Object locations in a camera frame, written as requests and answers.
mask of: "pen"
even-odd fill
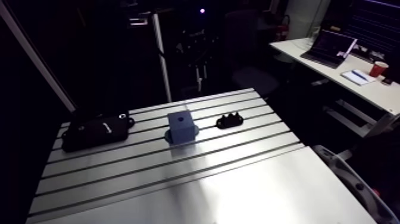
[[[355,74],[356,76],[358,76],[358,77],[360,77],[360,78],[362,78],[362,79],[364,79],[365,81],[368,81],[368,79],[367,78],[365,78],[363,75],[361,75],[361,74],[358,74],[357,72],[355,72],[354,70],[352,70],[351,72],[353,72],[353,74]]]

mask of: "screen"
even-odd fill
[[[322,30],[311,50],[344,59],[349,55],[356,42],[356,39],[349,36]]]

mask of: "blue cube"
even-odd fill
[[[190,111],[180,111],[168,114],[170,124],[170,138],[172,144],[182,144],[194,141],[196,137],[196,126]]]

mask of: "paper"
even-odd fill
[[[365,85],[371,82],[374,82],[376,80],[376,78],[371,77],[365,73],[363,73],[360,70],[354,70],[355,72],[357,72],[357,74],[359,74],[360,76],[364,77],[365,79],[359,77],[358,75],[354,74],[352,71],[348,71],[345,73],[342,73],[341,76],[345,77],[346,79],[350,80],[351,82],[356,83],[357,85]]]

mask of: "chair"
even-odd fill
[[[254,88],[267,97],[279,82],[257,68],[257,10],[240,10],[225,15],[224,60],[232,81],[240,88]]]

